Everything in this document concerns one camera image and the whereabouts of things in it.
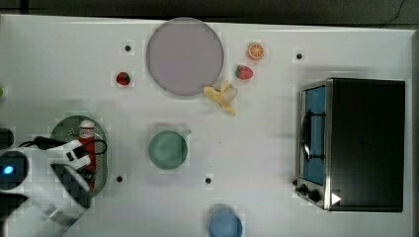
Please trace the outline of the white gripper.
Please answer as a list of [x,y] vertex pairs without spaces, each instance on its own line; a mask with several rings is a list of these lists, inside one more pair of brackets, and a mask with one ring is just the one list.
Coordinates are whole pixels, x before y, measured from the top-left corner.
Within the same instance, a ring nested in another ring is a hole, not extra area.
[[70,197],[84,208],[89,208],[91,205],[89,187],[75,171],[84,169],[91,163],[85,147],[79,140],[72,140],[61,146],[47,149],[46,154],[48,163],[53,164],[53,172]]

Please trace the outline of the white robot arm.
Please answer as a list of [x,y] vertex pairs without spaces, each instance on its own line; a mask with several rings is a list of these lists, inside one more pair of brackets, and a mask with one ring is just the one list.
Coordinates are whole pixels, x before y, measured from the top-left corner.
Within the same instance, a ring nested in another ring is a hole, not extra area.
[[77,140],[50,149],[18,147],[1,155],[1,192],[27,200],[6,221],[7,237],[61,237],[90,208],[78,170],[90,157]]

